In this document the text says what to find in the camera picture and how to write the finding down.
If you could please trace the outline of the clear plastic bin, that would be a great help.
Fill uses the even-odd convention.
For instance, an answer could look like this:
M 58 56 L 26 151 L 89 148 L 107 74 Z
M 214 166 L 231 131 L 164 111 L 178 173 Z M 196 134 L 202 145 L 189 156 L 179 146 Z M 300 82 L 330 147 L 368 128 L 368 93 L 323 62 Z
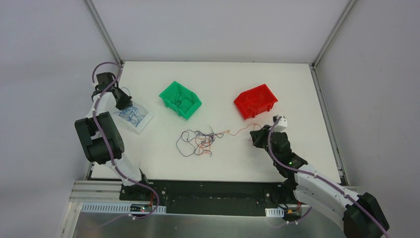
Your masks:
M 119 123 L 137 134 L 140 134 L 154 117 L 148 108 L 135 102 L 123 110 L 116 110 L 112 115 Z

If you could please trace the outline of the red plastic bin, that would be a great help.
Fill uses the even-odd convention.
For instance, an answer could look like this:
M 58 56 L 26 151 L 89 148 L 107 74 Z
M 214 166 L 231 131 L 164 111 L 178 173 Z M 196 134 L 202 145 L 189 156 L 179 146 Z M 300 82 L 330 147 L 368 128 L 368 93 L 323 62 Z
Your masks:
M 241 92 L 234 100 L 244 120 L 255 118 L 257 115 L 269 112 L 278 99 L 266 84 Z

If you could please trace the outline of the green plastic bin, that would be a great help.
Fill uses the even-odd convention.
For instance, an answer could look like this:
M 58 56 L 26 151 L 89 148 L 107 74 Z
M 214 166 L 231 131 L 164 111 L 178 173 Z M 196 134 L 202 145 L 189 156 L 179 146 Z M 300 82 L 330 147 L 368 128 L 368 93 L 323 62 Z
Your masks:
M 202 105 L 196 93 L 187 89 L 177 81 L 173 81 L 160 94 L 164 106 L 177 113 L 178 116 L 188 120 Z

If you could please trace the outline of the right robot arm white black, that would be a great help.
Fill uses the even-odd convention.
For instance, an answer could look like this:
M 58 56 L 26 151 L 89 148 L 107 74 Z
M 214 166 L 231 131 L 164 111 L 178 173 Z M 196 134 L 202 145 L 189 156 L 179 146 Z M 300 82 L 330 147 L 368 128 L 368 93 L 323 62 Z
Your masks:
M 253 146 L 264 149 L 285 178 L 281 197 L 305 203 L 333 221 L 347 238 L 388 238 L 389 223 L 370 193 L 359 194 L 319 173 L 291 149 L 285 132 L 270 125 L 250 132 Z

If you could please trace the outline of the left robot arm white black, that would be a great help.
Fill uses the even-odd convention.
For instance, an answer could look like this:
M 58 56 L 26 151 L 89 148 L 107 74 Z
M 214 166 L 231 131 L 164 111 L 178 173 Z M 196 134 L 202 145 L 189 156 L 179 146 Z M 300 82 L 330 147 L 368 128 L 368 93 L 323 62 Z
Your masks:
M 87 160 L 111 169 L 121 179 L 126 193 L 132 193 L 138 200 L 148 199 L 151 194 L 148 179 L 125 155 L 125 145 L 113 119 L 117 116 L 128 125 L 138 126 L 145 115 L 119 87 L 111 72 L 97 75 L 91 99 L 88 114 L 74 123 Z

